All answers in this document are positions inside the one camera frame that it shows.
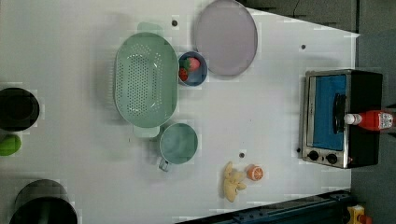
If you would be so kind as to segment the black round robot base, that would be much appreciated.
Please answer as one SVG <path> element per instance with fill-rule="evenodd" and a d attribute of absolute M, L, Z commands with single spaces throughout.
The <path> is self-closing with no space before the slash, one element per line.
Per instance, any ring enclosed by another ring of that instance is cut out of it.
<path fill-rule="evenodd" d="M 27 130 L 39 117 L 40 106 L 32 93 L 21 88 L 0 90 L 0 127 L 8 132 Z"/>

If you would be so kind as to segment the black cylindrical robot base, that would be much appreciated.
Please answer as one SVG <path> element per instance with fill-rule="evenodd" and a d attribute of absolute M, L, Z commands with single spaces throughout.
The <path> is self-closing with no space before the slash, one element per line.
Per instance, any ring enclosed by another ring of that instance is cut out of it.
<path fill-rule="evenodd" d="M 8 224 L 78 224 L 78 213 L 62 184 L 39 179 L 19 191 Z"/>

